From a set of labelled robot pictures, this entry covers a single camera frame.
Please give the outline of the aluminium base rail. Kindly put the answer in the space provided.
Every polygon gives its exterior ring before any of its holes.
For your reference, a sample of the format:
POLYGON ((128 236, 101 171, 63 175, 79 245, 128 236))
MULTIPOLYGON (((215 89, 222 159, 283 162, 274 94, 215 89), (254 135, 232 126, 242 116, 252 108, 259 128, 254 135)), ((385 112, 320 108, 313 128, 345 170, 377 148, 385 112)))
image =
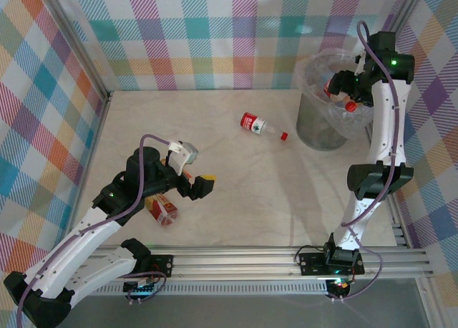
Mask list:
MULTIPOLYGON (((400 246, 371 247, 384 262, 382 279, 432 276, 426 251, 400 246)), ((296 247, 176 247, 156 246, 154 255, 172 255, 173 281, 296 280, 305 263, 298 264, 296 247)))

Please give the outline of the left circuit board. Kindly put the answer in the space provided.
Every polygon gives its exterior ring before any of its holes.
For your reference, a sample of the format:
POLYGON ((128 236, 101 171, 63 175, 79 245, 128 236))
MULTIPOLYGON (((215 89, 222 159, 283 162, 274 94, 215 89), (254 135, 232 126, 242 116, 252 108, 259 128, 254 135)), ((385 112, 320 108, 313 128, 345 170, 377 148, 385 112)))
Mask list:
POLYGON ((126 281, 123 284, 122 291, 127 299, 137 300, 146 299, 148 296, 156 294, 159 288, 160 284, 157 281, 144 286, 140 286, 137 281, 126 281))

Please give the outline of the aluminium frame post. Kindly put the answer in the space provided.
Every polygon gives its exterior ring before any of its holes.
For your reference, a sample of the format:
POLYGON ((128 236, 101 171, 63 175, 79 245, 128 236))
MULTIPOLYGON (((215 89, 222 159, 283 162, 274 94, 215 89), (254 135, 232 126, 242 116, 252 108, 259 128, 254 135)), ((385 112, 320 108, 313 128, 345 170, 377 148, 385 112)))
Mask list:
POLYGON ((75 53, 79 60, 82 68, 87 73, 88 78, 91 80, 98 94, 101 94, 104 102, 109 102, 111 92, 104 85, 99 72, 93 65, 92 60, 84 48, 81 39, 79 38, 76 29, 72 23, 72 20, 67 16, 64 8, 62 7, 59 0, 43 0, 51 15, 56 21, 60 32, 69 44, 70 49, 75 53))
POLYGON ((398 38, 419 0, 395 0, 382 29, 393 32, 398 38))

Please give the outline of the circuit board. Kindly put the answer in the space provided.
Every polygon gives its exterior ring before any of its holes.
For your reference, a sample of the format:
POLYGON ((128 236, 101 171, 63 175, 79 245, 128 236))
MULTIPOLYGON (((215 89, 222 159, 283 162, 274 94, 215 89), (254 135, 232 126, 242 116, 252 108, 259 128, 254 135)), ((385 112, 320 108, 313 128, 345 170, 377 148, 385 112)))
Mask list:
POLYGON ((156 294, 159 288, 160 284, 157 281, 144 286, 140 286, 137 281, 126 281, 123 284, 122 291, 127 299, 137 300, 146 299, 148 296, 156 294))
POLYGON ((328 295, 334 296, 348 296, 351 290, 351 285, 354 279, 329 279, 326 280, 326 288, 328 295))

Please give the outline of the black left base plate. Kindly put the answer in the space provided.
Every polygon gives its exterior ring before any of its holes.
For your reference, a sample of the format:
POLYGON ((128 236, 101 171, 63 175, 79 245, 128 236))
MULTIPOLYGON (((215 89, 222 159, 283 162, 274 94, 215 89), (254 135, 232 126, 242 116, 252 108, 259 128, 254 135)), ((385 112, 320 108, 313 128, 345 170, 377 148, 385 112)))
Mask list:
POLYGON ((166 277, 171 277, 174 256, 171 254, 153 254, 149 263, 152 271, 162 272, 166 277))

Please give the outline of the red gold tea bottle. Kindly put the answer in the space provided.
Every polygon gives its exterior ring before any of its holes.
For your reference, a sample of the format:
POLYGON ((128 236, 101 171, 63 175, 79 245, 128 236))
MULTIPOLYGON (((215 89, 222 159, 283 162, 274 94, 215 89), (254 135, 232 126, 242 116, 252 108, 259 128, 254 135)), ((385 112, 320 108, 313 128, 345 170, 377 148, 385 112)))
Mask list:
POLYGON ((145 207, 161 226, 172 224, 179 210, 163 194, 156 194, 145 199, 145 207))

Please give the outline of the large red label water bottle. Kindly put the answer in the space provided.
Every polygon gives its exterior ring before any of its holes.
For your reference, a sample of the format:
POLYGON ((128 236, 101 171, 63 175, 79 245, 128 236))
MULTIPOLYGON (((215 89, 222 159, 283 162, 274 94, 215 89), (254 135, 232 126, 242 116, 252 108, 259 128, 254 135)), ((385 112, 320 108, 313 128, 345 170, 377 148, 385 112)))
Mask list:
POLYGON ((277 125, 249 112, 242 114, 240 126, 256 135, 270 135, 281 141, 288 139, 288 133, 280 129, 277 125))

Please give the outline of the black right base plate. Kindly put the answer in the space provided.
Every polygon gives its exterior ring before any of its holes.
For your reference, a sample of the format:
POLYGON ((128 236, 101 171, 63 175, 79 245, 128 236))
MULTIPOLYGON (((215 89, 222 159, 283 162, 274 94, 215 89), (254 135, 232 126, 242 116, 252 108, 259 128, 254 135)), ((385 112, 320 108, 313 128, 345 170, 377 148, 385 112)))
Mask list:
POLYGON ((359 250, 299 254, 302 276, 364 275, 364 263, 359 250))

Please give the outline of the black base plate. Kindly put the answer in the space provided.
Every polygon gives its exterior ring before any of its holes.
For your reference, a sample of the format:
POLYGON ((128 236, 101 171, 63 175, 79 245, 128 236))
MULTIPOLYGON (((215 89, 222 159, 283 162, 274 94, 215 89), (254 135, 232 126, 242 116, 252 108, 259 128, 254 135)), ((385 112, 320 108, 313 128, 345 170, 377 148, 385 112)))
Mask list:
POLYGON ((364 263, 359 250, 299 254, 302 276, 364 275, 364 263))
POLYGON ((171 254, 153 254, 149 263, 152 271, 162 272, 166 277, 171 277, 174 256, 171 254))

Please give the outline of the right circuit board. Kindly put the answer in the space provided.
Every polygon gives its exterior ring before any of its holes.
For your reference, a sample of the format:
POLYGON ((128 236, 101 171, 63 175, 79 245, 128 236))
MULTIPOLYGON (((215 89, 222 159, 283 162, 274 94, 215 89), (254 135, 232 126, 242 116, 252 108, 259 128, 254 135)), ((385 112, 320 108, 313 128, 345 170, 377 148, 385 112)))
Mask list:
POLYGON ((348 296, 351 290, 351 285, 354 279, 329 279, 326 280, 326 288, 328 295, 334 296, 348 296))

